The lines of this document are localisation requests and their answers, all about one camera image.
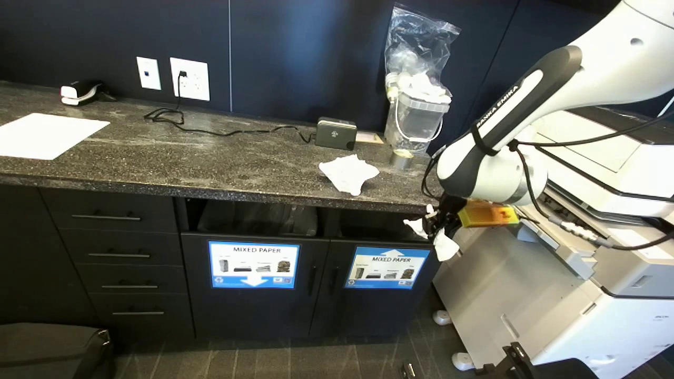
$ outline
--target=cabinet drawer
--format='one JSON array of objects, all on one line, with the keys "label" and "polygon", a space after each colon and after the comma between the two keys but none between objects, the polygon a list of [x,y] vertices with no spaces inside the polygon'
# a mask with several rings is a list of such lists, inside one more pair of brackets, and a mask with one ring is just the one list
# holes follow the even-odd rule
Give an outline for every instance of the cabinet drawer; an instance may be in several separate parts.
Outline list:
[{"label": "cabinet drawer", "polygon": [[194,338],[188,295],[98,295],[90,301],[119,339]]},{"label": "cabinet drawer", "polygon": [[59,230],[176,231],[170,199],[45,189]]},{"label": "cabinet drawer", "polygon": [[79,265],[89,293],[185,293],[184,267]]},{"label": "cabinet drawer", "polygon": [[64,231],[61,235],[79,263],[182,265],[177,234]]}]

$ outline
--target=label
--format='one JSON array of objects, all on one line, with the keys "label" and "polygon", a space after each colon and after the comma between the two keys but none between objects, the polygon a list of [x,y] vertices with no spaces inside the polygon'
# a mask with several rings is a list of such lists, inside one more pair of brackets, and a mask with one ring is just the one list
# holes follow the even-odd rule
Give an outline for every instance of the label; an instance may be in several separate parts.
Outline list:
[{"label": "label", "polygon": [[211,240],[212,288],[295,288],[299,245]]},{"label": "label", "polygon": [[346,288],[412,290],[429,248],[357,246]]}]

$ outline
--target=cabinet door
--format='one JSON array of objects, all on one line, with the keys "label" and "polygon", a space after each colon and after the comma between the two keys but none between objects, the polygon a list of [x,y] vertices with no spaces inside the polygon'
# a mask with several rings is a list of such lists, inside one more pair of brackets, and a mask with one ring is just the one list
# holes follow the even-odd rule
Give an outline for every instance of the cabinet door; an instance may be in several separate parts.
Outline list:
[{"label": "cabinet door", "polygon": [[[212,254],[211,245],[233,246],[233,254]],[[297,259],[258,259],[256,254],[237,258],[234,246],[297,246]],[[188,285],[199,338],[307,338],[311,312],[321,285],[321,270],[327,258],[327,243],[299,238],[234,238],[216,234],[184,234]],[[270,275],[289,267],[294,285],[273,287]],[[237,273],[251,273],[246,287],[234,282]]]},{"label": "cabinet door", "polygon": [[92,322],[38,189],[0,188],[0,322]]},{"label": "cabinet door", "polygon": [[[402,288],[373,288],[349,285],[357,251],[427,251],[414,282]],[[311,338],[390,338],[404,330],[420,301],[429,288],[433,275],[438,270],[437,254],[427,245],[412,243],[373,243],[373,240],[334,240],[321,297],[311,321]]]}]

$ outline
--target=white machine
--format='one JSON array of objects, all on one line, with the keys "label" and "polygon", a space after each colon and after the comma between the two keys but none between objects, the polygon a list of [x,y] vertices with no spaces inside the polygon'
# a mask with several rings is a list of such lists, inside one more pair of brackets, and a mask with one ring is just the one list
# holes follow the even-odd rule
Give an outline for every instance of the white machine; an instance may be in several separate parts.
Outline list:
[{"label": "white machine", "polygon": [[[504,348],[518,342],[534,364],[580,359],[599,377],[614,379],[674,343],[672,231],[597,221],[549,189],[544,205],[526,206],[545,188],[548,170],[540,163],[548,160],[561,167],[552,182],[594,211],[667,220],[674,182],[654,167],[672,152],[617,139],[590,153],[545,147],[548,158],[542,158],[515,144],[538,121],[562,123],[562,134],[542,133],[548,141],[586,131],[588,117],[562,110],[633,104],[672,90],[671,57],[674,0],[624,0],[588,34],[545,54],[469,134],[441,153],[444,200],[518,205],[534,220],[523,235],[501,228],[460,230],[455,240],[463,258],[444,263],[437,275],[475,367],[497,364]],[[630,150],[624,153],[630,158],[619,163],[617,150]],[[580,173],[622,191],[583,185]],[[444,235],[438,225],[433,231],[437,240]]]}]

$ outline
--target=white container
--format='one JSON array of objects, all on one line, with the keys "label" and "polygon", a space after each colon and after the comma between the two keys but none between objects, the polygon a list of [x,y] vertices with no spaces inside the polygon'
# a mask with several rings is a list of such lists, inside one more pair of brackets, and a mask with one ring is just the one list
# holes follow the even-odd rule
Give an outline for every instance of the white container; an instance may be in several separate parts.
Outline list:
[{"label": "white container", "polygon": [[420,84],[400,80],[390,94],[390,112],[384,139],[395,150],[412,150],[415,157],[427,157],[427,145],[441,134],[443,119],[448,112],[448,92],[437,87],[434,92]]}]

